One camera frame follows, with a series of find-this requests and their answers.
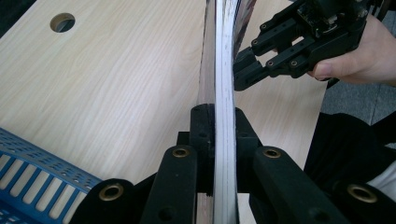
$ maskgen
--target human hand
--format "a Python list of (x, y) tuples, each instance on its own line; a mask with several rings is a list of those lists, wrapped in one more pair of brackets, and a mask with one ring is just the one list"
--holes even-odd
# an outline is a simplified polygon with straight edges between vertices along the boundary
[(396, 86), (396, 39), (382, 22), (369, 15), (357, 49), (320, 61), (308, 74), (318, 80), (337, 77), (350, 83)]

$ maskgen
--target blue basket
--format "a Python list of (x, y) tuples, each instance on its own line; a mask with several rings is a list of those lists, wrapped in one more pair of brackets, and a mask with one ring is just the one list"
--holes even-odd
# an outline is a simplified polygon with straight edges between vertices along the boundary
[[(0, 183), (4, 181), (3, 186), (0, 184), (0, 223), (64, 223), (66, 214), (73, 203), (77, 203), (77, 198), (87, 194), (101, 181), (1, 128), (0, 156)], [(54, 182), (57, 182), (55, 190), (48, 193)], [(33, 186), (39, 186), (37, 193), (31, 193)], [(28, 193), (32, 194), (29, 196), (30, 201), (24, 199)], [(39, 208), (37, 205), (40, 200), (49, 195), (51, 197), (47, 205)], [(50, 212), (58, 200), (63, 201), (64, 206), (58, 209), (60, 211), (54, 217)]]

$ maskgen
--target light wood tabletop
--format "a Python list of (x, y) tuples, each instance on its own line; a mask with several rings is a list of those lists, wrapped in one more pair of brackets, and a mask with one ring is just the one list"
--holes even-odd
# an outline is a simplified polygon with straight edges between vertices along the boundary
[[(0, 127), (101, 179), (154, 174), (197, 104), (205, 4), (36, 1), (0, 39)], [(288, 4), (258, 0), (241, 49)], [(63, 13), (76, 23), (56, 33)], [(309, 76), (268, 77), (235, 103), (265, 145), (303, 167), (324, 92)], [(252, 223), (246, 199), (241, 223)]]

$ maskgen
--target person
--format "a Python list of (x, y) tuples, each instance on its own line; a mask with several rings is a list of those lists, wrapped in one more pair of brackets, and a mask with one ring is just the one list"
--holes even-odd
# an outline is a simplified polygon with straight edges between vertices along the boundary
[[(317, 63), (308, 74), (318, 80), (336, 77), (348, 83), (396, 86), (396, 39), (369, 15), (357, 49)], [(383, 126), (390, 122), (393, 127), (384, 137)], [(384, 146), (396, 140), (394, 125), (396, 112), (373, 126), (346, 114), (321, 113), (304, 171), (324, 191), (331, 191), (338, 180), (352, 179), (396, 202), (396, 150)]]

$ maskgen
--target white cloth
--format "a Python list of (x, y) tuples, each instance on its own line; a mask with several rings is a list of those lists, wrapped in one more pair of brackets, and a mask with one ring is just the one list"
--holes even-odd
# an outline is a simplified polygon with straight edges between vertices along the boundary
[(381, 175), (370, 180), (367, 184), (379, 189), (396, 202), (396, 161), (394, 161)]

